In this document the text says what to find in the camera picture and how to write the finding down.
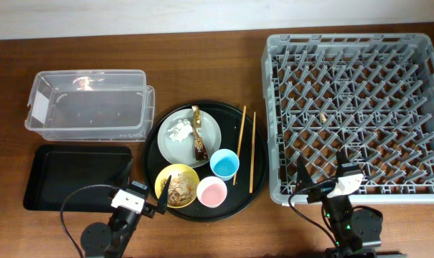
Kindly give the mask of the wooden chopstick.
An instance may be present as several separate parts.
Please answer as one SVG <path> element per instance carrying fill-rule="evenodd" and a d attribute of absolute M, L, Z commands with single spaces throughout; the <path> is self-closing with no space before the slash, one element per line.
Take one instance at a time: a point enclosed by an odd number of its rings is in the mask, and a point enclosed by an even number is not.
<path fill-rule="evenodd" d="M 252 139 L 251 139 L 251 154 L 250 154 L 250 187 L 249 193 L 253 193 L 254 184 L 254 168 L 255 168 L 255 140 L 256 140 L 256 112 L 253 113 L 253 128 L 252 128 Z"/>
<path fill-rule="evenodd" d="M 241 123 L 240 123 L 240 133 L 239 133 L 239 138 L 238 138 L 238 143 L 237 143 L 237 152 L 236 152 L 236 154 L 237 154 L 237 160 L 238 161 L 240 159 L 240 151 L 241 151 L 241 145 L 242 145 L 242 138 L 243 138 L 243 132 L 244 132 L 244 127 L 245 127 L 246 110 L 247 110 L 247 107 L 246 107 L 246 105 L 244 105 L 243 110 L 242 110 L 242 118 L 241 118 Z M 233 177 L 233 182 L 232 182 L 233 186 L 235 186 L 236 181 L 237 181 L 237 171 L 236 171 L 236 174 Z"/>

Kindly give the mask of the black round serving tray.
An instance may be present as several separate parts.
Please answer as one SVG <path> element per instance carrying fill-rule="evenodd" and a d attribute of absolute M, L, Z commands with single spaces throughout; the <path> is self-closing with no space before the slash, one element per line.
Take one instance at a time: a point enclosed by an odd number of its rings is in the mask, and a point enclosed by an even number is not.
<path fill-rule="evenodd" d="M 222 142 L 220 148 L 237 150 L 237 143 L 240 133 L 240 123 L 242 111 L 234 106 L 222 102 L 204 101 L 198 102 L 200 110 L 209 113 L 217 121 Z M 170 113 L 163 116 L 157 124 L 151 129 L 145 142 L 145 148 L 142 154 L 142 171 L 145 184 L 154 199 L 157 199 L 154 184 L 156 177 L 162 169 L 171 165 L 160 153 L 157 143 L 160 125 L 173 112 L 192 108 L 190 104 L 178 107 Z M 198 200 L 193 201 L 190 205 L 180 209 L 168 208 L 167 211 L 181 219 L 195 222 L 211 222 L 231 217 L 252 202 L 263 189 L 266 178 L 269 174 L 269 155 L 267 143 L 263 138 L 260 129 L 256 130 L 255 140 L 255 168 L 253 193 L 249 193 L 250 187 L 250 154 L 252 139 L 253 119 L 245 117 L 245 127 L 242 138 L 240 151 L 240 168 L 237 171 L 237 181 L 235 186 L 232 182 L 227 182 L 229 193 L 224 202 L 217 208 L 208 208 Z"/>

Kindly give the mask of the food scraps pile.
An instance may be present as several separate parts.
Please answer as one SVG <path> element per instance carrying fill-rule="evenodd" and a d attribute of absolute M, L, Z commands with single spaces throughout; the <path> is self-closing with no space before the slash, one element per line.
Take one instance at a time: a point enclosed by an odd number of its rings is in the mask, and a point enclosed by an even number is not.
<path fill-rule="evenodd" d="M 196 183 L 186 173 L 171 175 L 169 189 L 167 191 L 167 204 L 169 207 L 186 206 L 196 198 Z"/>

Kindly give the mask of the black rectangular tray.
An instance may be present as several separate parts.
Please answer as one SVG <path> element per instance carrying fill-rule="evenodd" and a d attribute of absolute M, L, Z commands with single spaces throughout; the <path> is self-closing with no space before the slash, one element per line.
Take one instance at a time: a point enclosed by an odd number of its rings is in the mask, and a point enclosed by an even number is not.
<path fill-rule="evenodd" d="M 59 211 L 66 197 L 85 186 L 110 185 L 110 177 L 133 160 L 124 146 L 42 145 L 35 152 L 24 194 L 30 211 Z"/>

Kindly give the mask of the grey plastic dishwasher rack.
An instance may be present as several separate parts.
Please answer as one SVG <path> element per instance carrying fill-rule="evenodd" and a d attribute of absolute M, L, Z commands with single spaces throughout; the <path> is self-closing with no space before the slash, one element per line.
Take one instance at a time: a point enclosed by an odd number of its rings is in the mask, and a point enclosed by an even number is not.
<path fill-rule="evenodd" d="M 274 34 L 261 68 L 275 203 L 288 205 L 299 156 L 318 183 L 334 175 L 343 150 L 364 173 L 353 203 L 434 204 L 429 36 Z"/>

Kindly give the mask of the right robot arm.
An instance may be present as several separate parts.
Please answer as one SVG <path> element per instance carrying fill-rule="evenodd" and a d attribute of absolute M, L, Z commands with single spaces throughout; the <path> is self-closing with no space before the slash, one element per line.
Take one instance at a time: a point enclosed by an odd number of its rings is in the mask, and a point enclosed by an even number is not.
<path fill-rule="evenodd" d="M 325 251 L 326 257 L 376 257 L 375 249 L 381 245 L 383 215 L 368 206 L 353 206 L 349 196 L 360 187 L 364 173 L 343 152 L 336 152 L 337 169 L 334 176 L 320 183 L 311 179 L 303 156 L 297 159 L 296 190 L 288 198 L 293 206 L 293 197 L 307 195 L 308 204 L 321 203 L 321 218 L 325 225 L 297 214 L 326 233 L 333 243 Z"/>

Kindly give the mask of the clear plastic waste bin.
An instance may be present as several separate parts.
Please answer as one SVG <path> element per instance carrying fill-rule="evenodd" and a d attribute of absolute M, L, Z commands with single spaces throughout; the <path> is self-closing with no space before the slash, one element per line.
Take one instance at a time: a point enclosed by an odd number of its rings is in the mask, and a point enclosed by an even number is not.
<path fill-rule="evenodd" d="M 142 142 L 153 127 L 155 90 L 142 70 L 42 71 L 24 126 L 49 141 Z"/>

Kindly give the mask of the yellow bowl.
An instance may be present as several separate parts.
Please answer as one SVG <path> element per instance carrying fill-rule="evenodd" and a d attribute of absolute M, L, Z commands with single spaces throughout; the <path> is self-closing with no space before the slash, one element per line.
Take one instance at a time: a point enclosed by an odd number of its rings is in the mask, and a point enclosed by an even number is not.
<path fill-rule="evenodd" d="M 186 173 L 186 174 L 190 175 L 194 179 L 197 186 L 200 182 L 199 177 L 197 175 L 197 172 L 193 168 L 191 168 L 187 165 L 173 164 L 173 165 L 167 166 L 156 177 L 156 181 L 154 184 L 154 190 L 155 190 L 155 194 L 156 194 L 157 198 L 161 195 L 161 191 L 163 190 L 163 187 L 164 187 L 164 184 L 166 183 L 167 178 L 169 176 L 171 176 L 172 174 L 175 174 L 175 173 Z M 184 207 L 185 206 L 179 206 L 179 207 L 173 207 L 172 206 L 169 208 L 180 209 L 180 208 L 184 208 Z"/>

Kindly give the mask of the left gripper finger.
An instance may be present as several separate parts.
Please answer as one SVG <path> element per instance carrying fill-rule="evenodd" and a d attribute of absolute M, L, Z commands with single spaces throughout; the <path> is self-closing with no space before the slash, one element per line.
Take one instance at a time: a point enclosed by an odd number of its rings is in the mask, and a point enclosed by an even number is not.
<path fill-rule="evenodd" d="M 171 182 L 171 176 L 169 176 L 164 184 L 161 195 L 158 197 L 156 205 L 156 213 L 165 214 L 168 206 L 168 191 Z"/>
<path fill-rule="evenodd" d="M 121 166 L 119 172 L 116 172 L 113 176 L 110 177 L 110 182 L 114 186 L 123 188 L 128 185 L 132 163 L 133 160 L 131 159 L 129 162 L 127 162 L 126 165 Z"/>

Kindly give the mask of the grey ceramic plate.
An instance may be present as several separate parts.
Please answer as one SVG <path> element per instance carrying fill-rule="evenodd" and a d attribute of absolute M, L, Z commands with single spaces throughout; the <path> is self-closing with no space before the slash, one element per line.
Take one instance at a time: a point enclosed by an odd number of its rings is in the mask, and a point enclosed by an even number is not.
<path fill-rule="evenodd" d="M 209 113 L 200 110 L 202 119 L 202 131 L 199 135 L 202 137 L 203 145 L 209 157 L 220 149 L 222 136 L 217 121 Z M 182 141 L 176 139 L 178 133 L 176 128 L 178 124 L 189 121 L 190 127 L 193 122 L 193 110 L 191 108 L 179 110 L 169 115 L 160 125 L 157 143 L 162 156 L 171 164 L 180 163 L 188 165 L 191 168 L 203 166 L 208 160 L 198 161 L 195 158 L 194 135 L 188 134 Z"/>

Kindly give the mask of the small scrap in rack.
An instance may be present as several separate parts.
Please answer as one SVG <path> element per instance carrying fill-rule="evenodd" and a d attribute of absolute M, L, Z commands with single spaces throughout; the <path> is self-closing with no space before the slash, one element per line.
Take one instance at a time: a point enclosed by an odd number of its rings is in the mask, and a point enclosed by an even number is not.
<path fill-rule="evenodd" d="M 321 122 L 325 123 L 327 121 L 326 115 L 324 113 L 320 113 Z"/>

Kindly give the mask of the white tissue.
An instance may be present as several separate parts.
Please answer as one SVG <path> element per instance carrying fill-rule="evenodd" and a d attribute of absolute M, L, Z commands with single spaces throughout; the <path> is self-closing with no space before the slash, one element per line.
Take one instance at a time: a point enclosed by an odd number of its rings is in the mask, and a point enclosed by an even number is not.
<path fill-rule="evenodd" d="M 193 127 L 189 120 L 182 119 L 178 120 L 172 128 L 167 130 L 167 132 L 172 141 L 181 143 L 193 132 Z"/>

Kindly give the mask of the pink plastic cup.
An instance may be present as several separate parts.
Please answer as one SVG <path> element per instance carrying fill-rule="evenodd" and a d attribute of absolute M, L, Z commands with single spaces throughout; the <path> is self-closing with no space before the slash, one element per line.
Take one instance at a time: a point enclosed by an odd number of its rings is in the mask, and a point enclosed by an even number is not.
<path fill-rule="evenodd" d="M 203 178 L 197 187 L 197 198 L 201 204 L 208 208 L 216 208 L 227 197 L 225 182 L 215 176 Z"/>

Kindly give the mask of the brown snack wrapper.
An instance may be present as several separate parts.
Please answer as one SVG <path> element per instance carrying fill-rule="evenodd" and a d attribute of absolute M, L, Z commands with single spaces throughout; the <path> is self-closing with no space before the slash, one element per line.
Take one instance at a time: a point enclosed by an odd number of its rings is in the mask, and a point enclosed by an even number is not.
<path fill-rule="evenodd" d="M 192 106 L 193 111 L 193 136 L 194 136 L 194 155 L 197 161 L 208 161 L 209 156 L 204 146 L 201 131 L 202 131 L 202 118 L 200 109 L 197 105 Z"/>

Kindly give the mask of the blue plastic cup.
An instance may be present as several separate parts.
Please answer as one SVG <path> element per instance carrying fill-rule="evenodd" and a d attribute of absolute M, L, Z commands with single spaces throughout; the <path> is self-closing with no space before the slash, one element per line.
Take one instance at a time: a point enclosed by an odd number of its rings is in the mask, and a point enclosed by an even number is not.
<path fill-rule="evenodd" d="M 210 168 L 216 177 L 229 181 L 237 173 L 240 161 L 237 154 L 229 149 L 219 149 L 210 158 Z"/>

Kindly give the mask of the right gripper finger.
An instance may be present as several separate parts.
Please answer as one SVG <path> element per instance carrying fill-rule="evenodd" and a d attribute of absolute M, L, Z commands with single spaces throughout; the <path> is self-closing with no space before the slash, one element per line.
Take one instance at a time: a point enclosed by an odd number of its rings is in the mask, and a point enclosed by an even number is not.
<path fill-rule="evenodd" d="M 336 160 L 338 163 L 338 167 L 346 168 L 353 166 L 353 163 L 346 157 L 343 150 L 339 150 L 336 152 Z"/>
<path fill-rule="evenodd" d="M 309 195 L 311 189 L 314 187 L 309 173 L 306 169 L 303 159 L 297 160 L 297 177 L 296 177 L 296 194 Z"/>

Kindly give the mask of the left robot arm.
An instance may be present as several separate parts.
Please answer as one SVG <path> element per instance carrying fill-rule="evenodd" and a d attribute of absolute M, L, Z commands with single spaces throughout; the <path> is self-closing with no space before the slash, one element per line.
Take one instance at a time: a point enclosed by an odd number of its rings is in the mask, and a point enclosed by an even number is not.
<path fill-rule="evenodd" d="M 113 197 L 115 209 L 107 224 L 93 223 L 80 237 L 85 257 L 122 257 L 142 216 L 150 219 L 167 210 L 167 190 L 164 189 L 156 205 L 147 202 L 148 188 L 133 181 L 126 188 L 106 186 Z"/>

